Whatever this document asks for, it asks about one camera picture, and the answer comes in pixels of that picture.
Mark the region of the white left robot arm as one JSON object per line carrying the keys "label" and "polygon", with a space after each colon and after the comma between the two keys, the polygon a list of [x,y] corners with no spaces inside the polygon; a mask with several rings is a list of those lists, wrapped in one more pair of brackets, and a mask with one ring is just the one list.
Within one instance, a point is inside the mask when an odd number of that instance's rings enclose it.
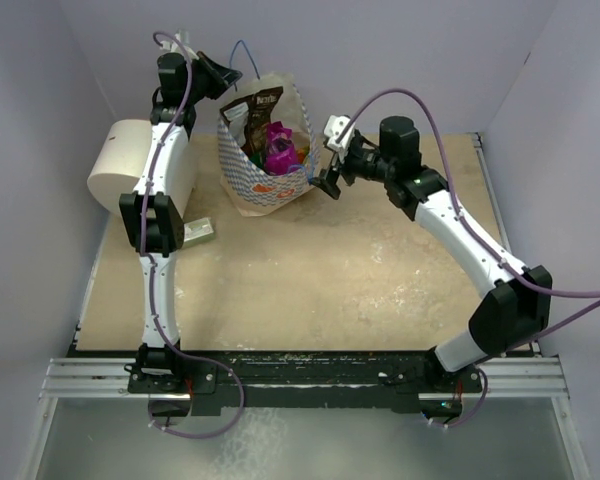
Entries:
{"label": "white left robot arm", "polygon": [[126,365],[132,392],[176,393],[212,367],[190,367],[178,348],[175,318],[175,267],[184,244],[182,209],[193,180],[185,170],[185,151],[196,121],[195,106],[215,100],[241,77],[203,52],[188,60],[165,53],[157,60],[160,85],[152,96],[150,147],[140,179],[132,192],[119,197],[119,210],[130,245],[139,255],[144,285],[144,328],[133,363]]}

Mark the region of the green chips bag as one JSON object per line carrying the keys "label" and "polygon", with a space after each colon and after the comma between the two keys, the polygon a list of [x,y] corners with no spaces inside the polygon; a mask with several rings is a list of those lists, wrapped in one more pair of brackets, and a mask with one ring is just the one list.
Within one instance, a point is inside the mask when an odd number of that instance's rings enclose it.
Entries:
{"label": "green chips bag", "polygon": [[261,167],[263,165],[263,160],[260,154],[253,155],[250,160],[255,164]]}

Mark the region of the blue checkered paper bag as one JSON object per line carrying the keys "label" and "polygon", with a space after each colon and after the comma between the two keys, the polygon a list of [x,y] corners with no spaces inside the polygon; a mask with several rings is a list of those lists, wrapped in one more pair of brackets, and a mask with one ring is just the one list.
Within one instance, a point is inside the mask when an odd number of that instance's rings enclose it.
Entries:
{"label": "blue checkered paper bag", "polygon": [[320,149],[294,77],[251,65],[223,101],[217,139],[221,186],[241,215],[258,217],[310,190]]}

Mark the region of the brown chips bag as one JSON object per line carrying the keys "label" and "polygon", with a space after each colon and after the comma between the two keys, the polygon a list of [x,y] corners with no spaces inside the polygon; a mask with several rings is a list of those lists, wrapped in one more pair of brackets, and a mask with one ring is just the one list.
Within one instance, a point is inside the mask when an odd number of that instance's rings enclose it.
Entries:
{"label": "brown chips bag", "polygon": [[230,134],[248,157],[264,149],[272,111],[283,93],[282,86],[261,89],[233,100],[220,109],[221,118]]}

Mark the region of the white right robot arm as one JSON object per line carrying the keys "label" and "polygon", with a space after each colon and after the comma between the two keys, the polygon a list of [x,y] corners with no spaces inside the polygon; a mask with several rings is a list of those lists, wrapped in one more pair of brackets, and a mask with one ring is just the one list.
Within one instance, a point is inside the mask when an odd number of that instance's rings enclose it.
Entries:
{"label": "white right robot arm", "polygon": [[338,180],[381,183],[389,201],[445,247],[480,296],[465,331],[426,353],[424,376],[432,389],[449,390],[466,367],[529,342],[547,327],[550,273],[526,266],[501,246],[455,199],[448,181],[423,164],[410,118],[383,119],[373,144],[349,117],[332,115],[324,136],[333,156],[312,185],[337,199]]}

